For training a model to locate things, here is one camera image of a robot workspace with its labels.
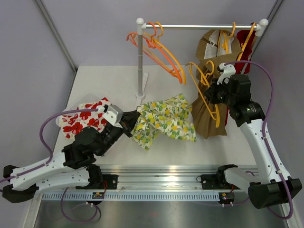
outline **cable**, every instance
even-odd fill
[[[41,168],[41,167],[43,167],[43,166],[45,166],[45,165],[47,165],[47,164],[49,164],[49,163],[51,162],[51,160],[52,160],[52,158],[53,158],[53,153],[54,153],[54,152],[53,152],[52,149],[49,147],[49,145],[47,145],[46,141],[45,141],[44,138],[43,138],[43,130],[44,130],[44,128],[45,128],[45,126],[47,125],[48,122],[50,122],[51,120],[57,118],[58,116],[65,115],[65,114],[80,113],[80,112],[82,112],[82,113],[87,113],[87,112],[96,112],[96,111],[98,111],[97,108],[96,108],[96,109],[70,110],[70,111],[64,111],[64,112],[61,112],[61,113],[54,114],[53,116],[51,116],[50,118],[48,118],[48,119],[41,125],[40,131],[39,131],[39,137],[40,137],[40,140],[41,140],[42,144],[46,147],[46,149],[47,149],[48,152],[49,152],[49,159],[46,161],[46,163],[41,164],[41,165],[38,165],[38,166],[36,166],[36,167],[34,167],[34,168],[32,168],[32,169],[26,170],[26,171],[24,171],[24,172],[18,173],[16,176],[10,176],[10,177],[4,178],[4,179],[0,180],[0,183],[3,183],[3,182],[5,182],[5,181],[9,181],[9,180],[11,180],[11,179],[13,179],[13,178],[16,178],[16,177],[22,176],[22,175],[24,175],[24,174],[27,174],[27,173],[29,173],[29,172],[35,171],[35,170],[37,170],[37,169],[39,169],[39,168]]]
[[[265,115],[265,119],[264,119],[264,122],[263,122],[263,125],[262,125],[262,135],[264,137],[265,145],[267,147],[267,150],[269,152],[271,160],[272,160],[273,164],[275,165],[276,171],[279,171],[280,167],[279,167],[278,163],[276,162],[276,158],[275,158],[275,156],[274,156],[274,154],[273,154],[273,152],[271,150],[271,147],[269,145],[268,139],[266,138],[266,123],[267,123],[267,121],[269,119],[269,113],[270,113],[270,110],[271,110],[272,105],[273,105],[273,97],[274,97],[274,85],[273,85],[272,77],[271,77],[270,73],[262,65],[260,65],[260,64],[258,64],[256,62],[249,61],[249,60],[232,61],[232,62],[225,63],[225,65],[234,64],[234,63],[249,63],[249,64],[256,65],[259,68],[261,68],[266,73],[266,75],[269,78],[270,85],[271,85],[271,95],[270,95],[269,106],[268,106],[268,109],[267,109],[267,112],[266,112],[266,115]],[[268,210],[271,213],[273,213],[275,216],[277,216],[278,218],[287,220],[287,219],[290,219],[292,217],[292,215],[293,215],[294,205],[293,205],[293,201],[292,201],[292,197],[291,197],[289,188],[288,188],[287,183],[286,183],[286,181],[284,179],[284,176],[281,173],[279,173],[279,172],[278,172],[278,175],[280,176],[280,178],[282,180],[282,183],[284,185],[284,188],[286,190],[286,193],[287,193],[287,197],[288,197],[288,201],[289,201],[289,214],[287,216],[280,216],[280,215],[276,214],[273,210],[271,210],[271,208],[269,208],[269,207],[268,207]]]
[[[99,212],[99,219],[101,218],[101,211],[100,211],[99,207],[97,207],[95,204],[91,204],[93,207],[95,207],[95,213],[94,213],[94,215],[93,215],[91,218],[89,218],[89,219],[87,219],[87,220],[79,221],[79,220],[74,220],[74,219],[70,218],[69,216],[67,216],[66,213],[65,213],[64,210],[63,210],[63,198],[64,198],[64,196],[65,196],[65,194],[66,194],[66,192],[67,192],[67,189],[68,189],[68,188],[66,188],[65,191],[63,192],[62,197],[61,197],[61,201],[60,201],[60,210],[61,210],[61,213],[62,213],[62,215],[63,215],[67,220],[69,220],[69,221],[71,221],[71,222],[74,222],[74,223],[80,223],[80,224],[88,223],[88,222],[91,222],[91,221],[96,217],[97,212]]]

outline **metal surface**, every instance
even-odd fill
[[[51,30],[56,42],[59,45],[60,50],[62,51],[62,54],[64,55],[64,57],[66,58],[67,62],[69,63],[69,65],[71,66],[72,70],[74,73],[77,73],[77,66],[75,65],[72,57],[70,56],[64,42],[62,41],[60,34],[58,33],[55,24],[50,16],[50,14],[48,13],[44,3],[42,0],[34,0],[34,2],[36,3],[36,5],[38,6],[47,26],[49,27],[49,29]]]
[[[236,201],[245,198],[236,194]],[[73,219],[88,219],[94,209],[84,205],[70,211],[80,202],[64,202]],[[98,205],[102,217],[98,222],[75,224],[62,218],[58,201],[42,201],[35,228],[286,228],[286,221],[274,217],[267,209],[255,209],[249,202],[222,208],[210,202],[109,202]]]
[[[161,25],[163,29],[219,29],[219,30],[231,30],[232,25]],[[236,30],[251,30],[252,25],[236,25]],[[147,24],[146,29],[152,29],[153,26]]]

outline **yellow lemon print cloth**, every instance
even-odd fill
[[[142,104],[137,107],[141,116],[132,131],[133,139],[145,150],[149,150],[159,132],[170,138],[195,141],[194,125],[185,121],[191,110],[183,94]]]

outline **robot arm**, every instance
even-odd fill
[[[99,133],[92,127],[85,127],[75,136],[75,141],[55,153],[50,163],[47,159],[27,167],[17,168],[12,165],[4,167],[4,177],[10,179],[10,185],[3,188],[2,196],[8,201],[24,202],[36,193],[48,190],[76,187],[83,189],[100,189],[103,187],[103,176],[99,166],[94,165],[94,155],[104,156],[110,147],[123,135],[131,137],[140,113],[124,113],[115,105],[101,106],[103,117],[108,121],[104,130]],[[41,168],[18,176],[18,173]]]
[[[211,87],[204,95],[212,104],[223,103],[229,108],[230,116],[246,137],[252,154],[256,160],[259,178],[243,172],[236,165],[219,167],[217,176],[223,184],[233,184],[249,195],[256,208],[269,207],[287,203],[287,193],[272,155],[268,151],[265,138],[270,145],[274,159],[279,165],[279,172],[286,181],[292,198],[302,189],[299,179],[292,179],[290,173],[281,162],[276,149],[265,128],[266,137],[262,135],[265,115],[261,106],[251,100],[251,82],[246,75],[236,75],[233,65],[219,65],[223,74],[212,81]]]

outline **white pole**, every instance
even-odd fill
[[[138,34],[138,92],[136,94],[137,98],[144,99],[145,95],[143,92],[143,24],[144,20],[138,18],[137,23],[137,34]]]

